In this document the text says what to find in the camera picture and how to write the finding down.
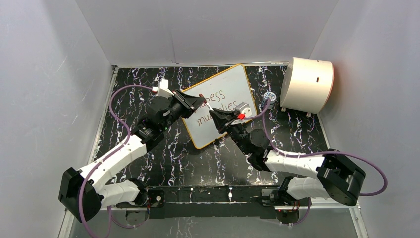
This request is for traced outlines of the yellow framed whiteboard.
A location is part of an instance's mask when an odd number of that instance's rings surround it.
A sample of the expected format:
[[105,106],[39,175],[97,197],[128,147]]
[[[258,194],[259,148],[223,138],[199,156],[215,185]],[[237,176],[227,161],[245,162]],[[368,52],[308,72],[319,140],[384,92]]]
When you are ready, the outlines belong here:
[[[226,111],[235,109],[240,103],[248,103],[251,112],[249,115],[255,116],[258,113],[245,67],[241,64],[197,83],[183,90],[183,93],[191,96],[202,94],[213,108]],[[197,149],[202,149],[222,137],[214,125],[208,107],[204,104],[183,121]]]

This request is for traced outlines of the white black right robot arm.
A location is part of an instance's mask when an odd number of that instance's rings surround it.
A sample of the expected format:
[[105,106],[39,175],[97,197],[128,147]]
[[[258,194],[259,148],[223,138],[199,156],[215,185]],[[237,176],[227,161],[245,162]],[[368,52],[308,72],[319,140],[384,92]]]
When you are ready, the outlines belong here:
[[333,149],[317,155],[277,152],[263,129],[246,131],[240,122],[244,115],[238,110],[213,109],[209,113],[218,132],[230,136],[254,169],[291,173],[277,192],[283,204],[332,198],[343,205],[356,205],[366,174],[347,156]]

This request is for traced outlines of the white cylindrical drum container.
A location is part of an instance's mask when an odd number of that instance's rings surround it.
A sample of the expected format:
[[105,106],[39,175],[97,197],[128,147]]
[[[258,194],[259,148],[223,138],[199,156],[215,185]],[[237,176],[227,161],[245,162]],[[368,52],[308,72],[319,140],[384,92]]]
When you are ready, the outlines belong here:
[[329,99],[333,83],[331,62],[292,57],[281,86],[281,110],[298,110],[306,112],[307,116],[318,114]]

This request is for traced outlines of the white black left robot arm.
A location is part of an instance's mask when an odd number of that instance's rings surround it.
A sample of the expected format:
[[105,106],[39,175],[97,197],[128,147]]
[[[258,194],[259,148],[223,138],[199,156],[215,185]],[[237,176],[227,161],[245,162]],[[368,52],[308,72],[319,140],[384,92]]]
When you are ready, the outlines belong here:
[[120,203],[146,206],[150,203],[148,188],[136,178],[108,184],[110,179],[146,155],[163,139],[164,133],[179,118],[187,119],[203,103],[204,97],[175,90],[168,96],[151,99],[147,113],[131,130],[126,140],[94,162],[67,169],[61,180],[58,199],[79,222],[92,219],[102,208]]

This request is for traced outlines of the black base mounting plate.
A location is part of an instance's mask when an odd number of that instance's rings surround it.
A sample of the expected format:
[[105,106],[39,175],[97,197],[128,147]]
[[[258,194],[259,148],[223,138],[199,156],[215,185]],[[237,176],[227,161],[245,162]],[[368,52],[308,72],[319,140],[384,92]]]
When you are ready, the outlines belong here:
[[117,208],[141,211],[150,208],[151,219],[177,217],[260,217],[275,219],[283,209],[296,209],[295,202],[285,203],[275,185],[239,186],[152,186],[148,203],[136,206],[128,202]]

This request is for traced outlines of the blue white patterned jar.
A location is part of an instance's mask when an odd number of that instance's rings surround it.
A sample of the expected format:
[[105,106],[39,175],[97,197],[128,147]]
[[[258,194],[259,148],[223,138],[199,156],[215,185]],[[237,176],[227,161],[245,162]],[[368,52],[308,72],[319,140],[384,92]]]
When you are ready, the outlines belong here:
[[262,107],[272,109],[276,104],[277,96],[274,92],[267,91],[262,97]]

